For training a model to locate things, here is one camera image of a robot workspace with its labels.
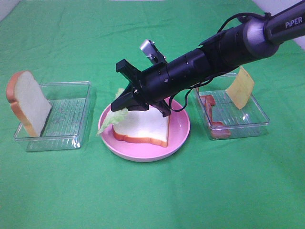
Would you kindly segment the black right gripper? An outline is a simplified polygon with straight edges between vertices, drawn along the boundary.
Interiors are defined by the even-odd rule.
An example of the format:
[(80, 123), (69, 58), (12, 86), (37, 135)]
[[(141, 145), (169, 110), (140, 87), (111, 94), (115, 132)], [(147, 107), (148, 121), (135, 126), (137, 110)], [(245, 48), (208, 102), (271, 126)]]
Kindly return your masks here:
[(127, 87), (119, 88), (115, 100), (111, 103), (113, 112), (127, 108), (128, 111), (147, 111), (149, 106), (157, 108), (164, 117), (171, 114), (166, 86), (168, 76), (165, 74), (165, 64), (159, 63), (140, 71), (126, 59), (116, 63), (116, 72), (121, 73), (128, 81)]

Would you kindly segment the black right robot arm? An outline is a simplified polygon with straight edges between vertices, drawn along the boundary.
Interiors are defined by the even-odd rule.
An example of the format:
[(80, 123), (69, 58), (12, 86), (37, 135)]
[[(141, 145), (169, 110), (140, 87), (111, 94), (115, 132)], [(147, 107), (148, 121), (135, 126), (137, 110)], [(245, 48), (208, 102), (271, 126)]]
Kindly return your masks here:
[(163, 116), (172, 112), (172, 100), (182, 90), (210, 83), (215, 77), (237, 67), (274, 55), (280, 44), (305, 33), (305, 3), (301, 1), (282, 12), (264, 16), (235, 15), (240, 25), (219, 31), (199, 47), (167, 62), (154, 43), (146, 40), (142, 52), (152, 65), (138, 70), (126, 60), (116, 64), (129, 84), (111, 104), (112, 111), (146, 111), (157, 108)]

